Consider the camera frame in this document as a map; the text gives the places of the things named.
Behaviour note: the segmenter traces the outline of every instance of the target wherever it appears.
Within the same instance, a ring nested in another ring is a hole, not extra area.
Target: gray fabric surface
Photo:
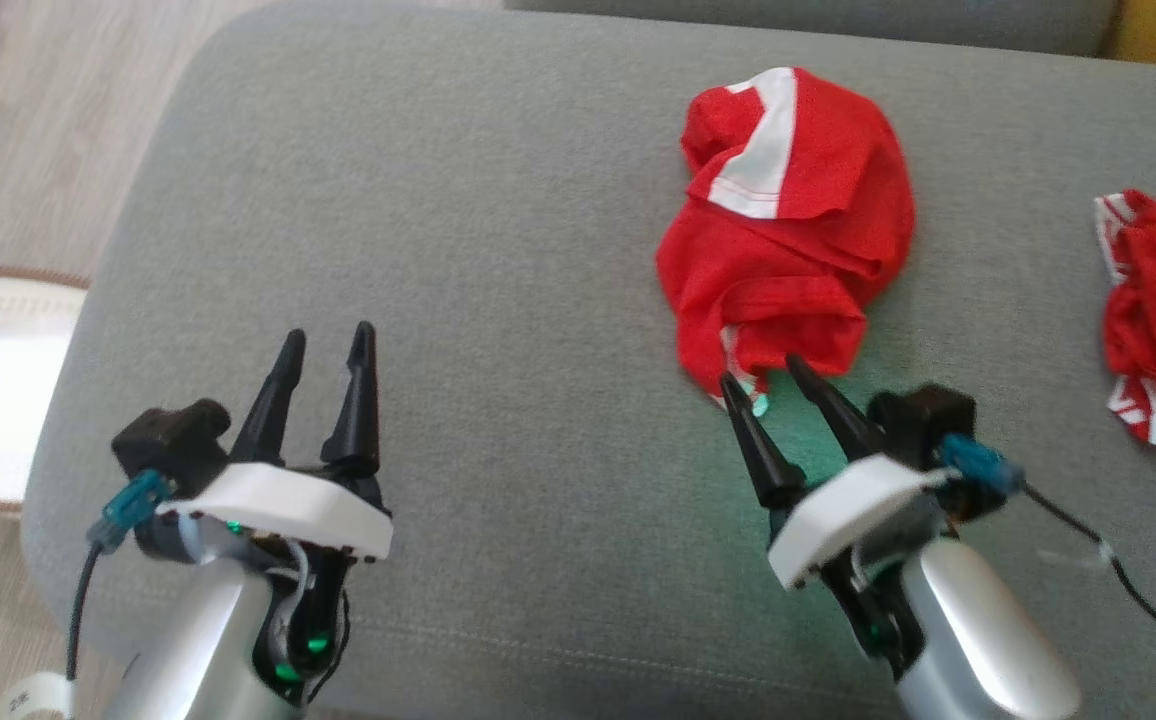
[[[1095,55],[1117,0],[506,0],[507,8]]]
[[[870,96],[918,229],[844,386],[975,393],[981,437],[1114,543],[1156,601],[1156,450],[1104,409],[1091,196],[1156,193],[1156,68],[739,28],[281,5],[214,37],[103,259],[25,498],[58,618],[148,406],[243,416],[287,329],[286,455],[380,333],[391,561],[351,577],[323,700],[383,717],[897,717],[828,594],[783,593],[728,421],[675,363],[654,251],[688,101],[779,64]],[[771,435],[839,457],[792,388]],[[1027,502],[968,528],[1077,667],[1087,717],[1156,717],[1156,629]],[[98,565],[86,641],[131,656],[190,571]]]

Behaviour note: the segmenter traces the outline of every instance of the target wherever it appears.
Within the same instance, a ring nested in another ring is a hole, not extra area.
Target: gray ottoman
[[[25,498],[58,618],[146,407],[243,415],[286,332],[286,455],[334,424],[351,329],[380,333],[390,561],[351,576],[323,693],[380,717],[897,717],[821,587],[764,561],[728,421],[679,372],[654,273],[688,101],[776,65],[870,96],[910,161],[906,273],[843,384],[975,393],[981,437],[1103,529],[1156,602],[1156,450],[1104,409],[1098,193],[1156,193],[1156,68],[758,29],[286,3],[209,42],[95,279]],[[839,468],[785,383],[766,426]],[[1156,629],[1016,502],[968,528],[1077,667],[1087,715],[1156,717]],[[129,659],[187,569],[98,565],[86,641]]]

